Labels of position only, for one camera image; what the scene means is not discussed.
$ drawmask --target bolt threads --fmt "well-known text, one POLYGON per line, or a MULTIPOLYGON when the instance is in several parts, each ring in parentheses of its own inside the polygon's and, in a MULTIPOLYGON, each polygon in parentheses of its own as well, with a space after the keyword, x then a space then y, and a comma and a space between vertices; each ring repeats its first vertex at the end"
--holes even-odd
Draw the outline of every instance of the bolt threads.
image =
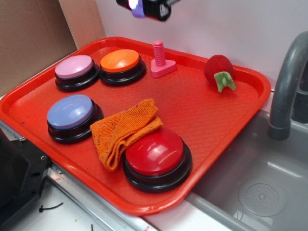
POLYGON ((157 66, 164 66, 166 65, 166 57, 165 57, 165 50, 164 44, 162 41, 158 40, 155 41, 153 44, 154 49, 154 57, 157 66))

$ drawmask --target plastic tray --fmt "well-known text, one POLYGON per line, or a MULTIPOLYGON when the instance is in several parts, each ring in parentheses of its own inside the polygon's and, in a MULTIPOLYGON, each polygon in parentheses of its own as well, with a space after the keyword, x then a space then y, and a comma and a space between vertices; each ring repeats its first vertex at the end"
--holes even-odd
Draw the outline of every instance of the plastic tray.
POLYGON ((262 74, 235 66, 237 90, 218 93, 204 77, 206 58, 169 49, 165 49, 166 59, 177 62, 177 71, 152 78, 152 44, 127 38, 105 38, 72 55, 86 54, 99 64, 104 55, 118 49, 133 49, 141 55, 147 66, 141 80, 124 87, 107 86, 99 80, 84 90, 63 92, 55 85, 55 64, 3 97, 0 119, 118 209, 138 216, 155 214, 185 198, 259 110, 271 88, 262 74), (154 98, 164 126, 178 133, 192 152, 192 170, 186 181, 169 192, 143 193, 129 184, 122 167, 114 173, 103 168, 92 138, 71 145, 54 142, 47 132, 47 112, 61 98, 76 93, 92 98, 105 117, 154 98))

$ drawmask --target black wire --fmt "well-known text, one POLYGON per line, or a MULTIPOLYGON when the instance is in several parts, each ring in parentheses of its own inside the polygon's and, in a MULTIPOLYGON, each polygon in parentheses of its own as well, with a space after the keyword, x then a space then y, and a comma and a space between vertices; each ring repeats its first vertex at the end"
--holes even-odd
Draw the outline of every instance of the black wire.
POLYGON ((38 210, 40 213, 42 213, 44 210, 47 210, 47 209, 53 209, 53 208, 57 208, 59 206, 63 205, 63 202, 58 204, 57 206, 55 207, 51 207, 51 208, 43 208, 43 206, 40 207, 40 209, 38 210))

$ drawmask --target tray rim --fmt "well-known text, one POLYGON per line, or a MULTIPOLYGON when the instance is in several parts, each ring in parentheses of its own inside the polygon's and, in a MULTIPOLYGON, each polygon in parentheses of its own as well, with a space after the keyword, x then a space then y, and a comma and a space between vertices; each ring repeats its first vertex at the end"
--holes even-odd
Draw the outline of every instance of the tray rim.
MULTIPOLYGON (((80 50, 70 54, 66 58, 74 56, 74 55, 78 55, 78 54, 91 54, 92 52, 90 51, 101 49, 103 48, 102 46, 107 43, 114 44, 114 46, 116 46, 118 43, 121 43, 121 45, 123 45, 121 46, 122 48, 125 48, 126 46, 130 47, 132 45, 136 47, 142 47, 143 54, 153 55, 152 54, 153 46, 151 44, 139 42, 136 40, 123 38, 123 37, 109 37, 109 38, 99 39, 93 43, 90 43, 87 46, 81 48, 80 50)), ((180 51, 174 51, 168 48, 165 48, 165 52, 166 52, 166 59, 173 59, 181 65, 189 66, 189 67, 193 67, 197 69, 203 68, 203 66, 208 60, 207 58, 204 58, 204 57, 183 53, 180 51)), ((36 135, 33 132, 25 129, 20 123, 15 121, 13 118, 9 117, 9 113, 8 113, 9 108, 14 104, 14 102, 16 100, 21 99, 29 92, 33 91, 35 86, 37 87, 40 86, 40 83, 42 81, 46 82, 50 80, 51 78, 46 79, 45 74, 53 70, 57 66, 57 64, 58 62, 56 62, 49 68, 38 73, 31 79, 27 80, 23 84, 19 85, 15 89, 8 92, 0 100, 0 112, 1 112, 0 119, 4 123, 6 123, 8 126, 10 126, 13 130, 18 132, 20 135, 32 141, 38 148, 44 150, 47 154, 56 152, 56 158, 54 158, 54 156, 51 158, 55 160, 56 164, 60 165, 62 168, 64 168, 66 171, 68 171, 70 174, 72 174, 74 177, 76 177, 78 180, 80 180, 82 183, 84 183, 88 187, 91 186, 90 188, 92 190, 94 190, 98 195, 106 199, 108 202, 110 202, 112 205, 114 205, 121 211, 124 211, 132 215, 145 216, 145 215, 151 215, 151 214, 162 212, 169 207, 179 204, 189 193, 190 189, 192 188, 191 185, 182 184, 181 186, 178 187, 178 190, 176 190, 176 192, 171 197, 167 198, 164 201, 156 203, 154 205, 135 205, 128 201, 122 200, 122 198, 121 200, 119 200, 119 197, 112 192, 109 193, 108 198, 106 198, 104 196, 106 191, 110 191, 107 186, 103 185, 101 182, 91 177, 89 173, 87 173, 86 171, 82 169, 78 169, 78 168, 72 168, 72 166, 74 165, 74 162, 72 160, 61 155, 59 151, 57 151, 56 149, 53 149, 47 143, 44 143, 41 140, 38 140, 36 138, 36 135)), ((240 130, 238 130, 237 127, 240 125, 241 128, 243 129, 245 125, 252 119, 252 117, 258 112, 260 107, 267 100, 267 98, 269 97, 271 93, 270 82, 267 80, 267 78, 265 78, 264 75, 262 75, 261 73, 257 71, 248 69, 248 68, 244 68, 244 67, 240 67, 236 65, 234 65, 233 67, 236 71, 249 73, 253 75, 253 77, 255 77, 253 79, 254 84, 255 84, 253 85, 253 87, 257 90, 259 94, 258 100, 254 103, 253 106, 251 106, 251 108, 249 108, 249 110, 244 114, 244 116, 239 120, 239 122, 236 125, 234 125, 234 127, 230 130, 228 135, 223 138, 222 141, 225 141, 225 142, 220 142, 214 148, 214 150, 208 155, 208 158, 204 161, 208 163, 208 167, 207 168, 202 167, 204 165, 202 163, 194 171, 193 177, 191 180, 195 182, 195 184, 206 173, 206 171, 215 162, 215 160, 221 155, 221 153, 225 149, 226 143, 228 144, 231 143, 231 141, 237 136, 237 134, 240 133, 240 130)))

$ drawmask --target black device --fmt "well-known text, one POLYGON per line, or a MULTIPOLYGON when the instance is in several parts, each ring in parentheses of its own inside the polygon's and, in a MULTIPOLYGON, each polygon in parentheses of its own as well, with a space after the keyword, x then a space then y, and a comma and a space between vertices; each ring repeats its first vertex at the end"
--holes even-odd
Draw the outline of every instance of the black device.
POLYGON ((30 141, 10 141, 0 129, 0 230, 40 198, 49 164, 48 156, 30 141))
POLYGON ((171 14, 171 5, 179 0, 116 0, 117 4, 132 11, 139 18, 150 17, 166 21, 171 14))

